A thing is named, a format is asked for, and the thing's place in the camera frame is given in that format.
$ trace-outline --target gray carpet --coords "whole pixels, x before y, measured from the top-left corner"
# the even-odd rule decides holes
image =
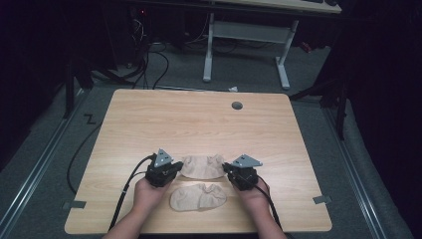
[[[162,46],[158,45],[154,48],[159,50]],[[292,87],[286,92],[281,89],[273,58],[246,56],[237,53],[236,50],[230,54],[217,53],[214,55],[212,82],[205,84],[201,80],[204,50],[180,51],[168,47],[162,54],[169,60],[169,69],[157,88],[228,91],[229,88],[238,87],[239,92],[292,95],[313,84],[328,53],[329,49],[317,49],[307,54],[301,49],[292,48],[286,60]],[[153,53],[149,54],[149,61],[146,78],[151,87],[154,80],[165,69],[166,63],[161,56]],[[125,71],[128,70],[121,69],[118,73],[124,74]],[[10,238],[100,237],[100,235],[68,235],[64,231],[69,210],[63,209],[63,204],[74,198],[74,194],[67,185],[66,174],[77,148],[96,127],[95,124],[87,123],[88,117],[85,114],[93,115],[92,121],[100,123],[106,114],[113,91],[118,88],[121,86],[111,82],[96,81],[95,87],[88,93],[87,98],[70,121],[48,169],[13,227]],[[139,82],[138,88],[142,88],[142,81]],[[61,123],[64,114],[64,99],[64,91],[59,92],[54,103],[33,125],[30,135],[12,161],[0,173],[0,215],[6,213],[22,183],[47,146],[49,138]],[[328,232],[293,233],[292,235],[295,238],[372,238],[345,172],[335,135],[330,130],[323,110],[319,108],[317,98],[307,97],[302,101],[293,102],[293,107],[321,191],[332,199],[327,209],[333,226]],[[370,157],[355,125],[351,107],[348,106],[347,110],[348,117],[344,126],[345,144],[384,225],[386,237],[412,238],[370,162]],[[72,166],[71,181],[76,188],[81,181],[97,133],[82,147]]]

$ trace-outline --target black device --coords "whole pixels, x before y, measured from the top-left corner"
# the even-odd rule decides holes
[[[180,171],[183,166],[183,162],[181,161],[171,163],[173,158],[163,149],[160,149],[158,154],[153,154],[151,159],[152,162],[148,166],[145,178],[155,187],[165,186],[176,177],[177,172]]]
[[[129,184],[131,180],[138,174],[143,173],[139,172],[136,173],[139,167],[146,162],[147,160],[151,159],[152,162],[148,166],[147,172],[145,173],[145,178],[148,180],[149,184],[155,187],[163,187],[168,182],[176,177],[178,171],[182,169],[183,162],[179,161],[176,163],[171,163],[173,158],[168,155],[163,149],[158,150],[158,154],[152,154],[147,156],[143,160],[141,160],[137,166],[134,168],[132,174],[130,175],[129,179],[127,180],[126,185],[121,192],[120,198],[118,199],[117,206],[115,208],[114,216],[112,217],[111,224],[109,225],[110,230],[117,221],[118,213],[120,212],[121,205],[123,204],[124,197],[126,196],[127,190],[129,189]]]
[[[263,163],[255,158],[242,154],[231,164],[225,162],[223,169],[227,172],[230,182],[239,190],[251,190],[258,183],[258,174],[254,166],[262,166]]]

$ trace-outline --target human hand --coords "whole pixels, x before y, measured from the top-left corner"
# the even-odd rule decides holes
[[[261,178],[258,179],[256,185],[270,196],[270,189]],[[260,190],[254,187],[252,190],[240,191],[235,187],[235,191],[242,199],[243,205],[254,221],[259,238],[287,239],[282,228],[272,218],[268,198]]]
[[[171,182],[163,187],[154,187],[146,178],[136,183],[132,211],[149,214],[160,203]]]
[[[267,195],[270,195],[269,189],[266,183],[259,178],[256,184],[260,187]],[[242,199],[243,205],[249,214],[254,218],[259,213],[270,212],[269,202],[267,197],[259,191],[257,188],[251,190],[240,191],[237,187],[234,187],[239,197]]]

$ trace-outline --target table hole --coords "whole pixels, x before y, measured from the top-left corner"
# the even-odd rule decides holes
[[[240,103],[240,102],[234,102],[234,103],[232,103],[232,108],[234,109],[234,110],[241,110],[242,109],[242,107],[243,107],[243,105],[242,105],[242,103]]]

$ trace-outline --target metal frame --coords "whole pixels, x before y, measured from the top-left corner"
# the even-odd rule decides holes
[[[373,206],[372,200],[370,199],[362,180],[360,179],[359,173],[357,172],[351,156],[347,150],[347,147],[343,140],[341,140],[335,130],[335,118],[332,115],[330,109],[321,109],[325,119],[329,124],[332,135],[334,136],[338,148],[340,149],[343,166],[346,171],[347,177],[350,181],[350,185],[354,191],[357,202],[359,203],[363,217],[366,220],[368,228],[373,238],[384,239],[387,238],[385,230],[378,218],[377,212]]]
[[[284,90],[288,90],[290,88],[290,83],[285,69],[285,60],[288,55],[289,48],[292,45],[293,38],[295,37],[298,24],[299,20],[293,21],[290,28],[237,24],[232,22],[215,21],[214,13],[211,13],[203,81],[206,83],[211,82],[213,58],[212,46],[214,37],[262,41],[284,45],[281,56],[276,58],[276,66],[279,71],[282,88]]]

